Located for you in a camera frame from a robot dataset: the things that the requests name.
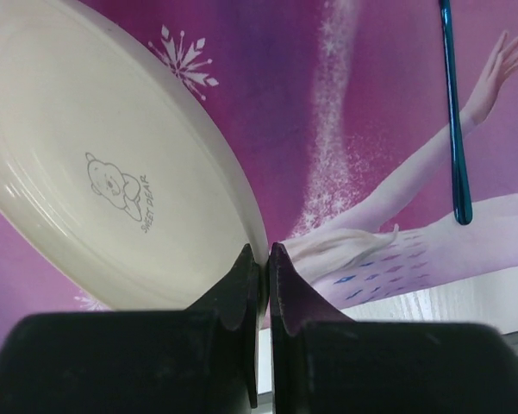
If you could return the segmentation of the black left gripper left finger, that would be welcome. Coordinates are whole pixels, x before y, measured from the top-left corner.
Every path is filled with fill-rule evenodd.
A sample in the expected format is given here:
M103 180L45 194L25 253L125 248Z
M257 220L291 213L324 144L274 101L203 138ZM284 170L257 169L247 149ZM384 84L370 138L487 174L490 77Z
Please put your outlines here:
M35 314L0 349L0 413L248 413L261 270L244 247L184 310Z

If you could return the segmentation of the cream plate with bear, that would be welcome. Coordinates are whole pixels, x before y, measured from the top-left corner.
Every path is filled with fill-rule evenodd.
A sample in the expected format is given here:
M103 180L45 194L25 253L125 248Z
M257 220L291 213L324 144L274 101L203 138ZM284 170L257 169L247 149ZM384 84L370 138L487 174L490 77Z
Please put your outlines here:
M249 246L259 207L203 107L77 1L0 1L0 211L116 310L182 309Z

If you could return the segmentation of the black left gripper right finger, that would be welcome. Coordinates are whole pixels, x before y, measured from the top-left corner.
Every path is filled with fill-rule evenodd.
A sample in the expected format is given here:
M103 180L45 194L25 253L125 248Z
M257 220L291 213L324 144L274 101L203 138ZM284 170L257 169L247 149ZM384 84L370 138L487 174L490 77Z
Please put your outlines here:
M518 413L518 358L476 323L356 322L269 258L276 413Z

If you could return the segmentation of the blue metallic spoon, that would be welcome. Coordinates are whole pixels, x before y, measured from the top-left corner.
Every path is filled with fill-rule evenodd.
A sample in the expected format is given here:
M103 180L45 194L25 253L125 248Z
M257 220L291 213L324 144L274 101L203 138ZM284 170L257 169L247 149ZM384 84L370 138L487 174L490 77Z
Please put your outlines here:
M459 115L456 58L453 43L452 12L448 0L440 0L440 19L445 59L446 94L451 148L452 205L456 222L462 226L471 223L473 208L469 186L463 134Z

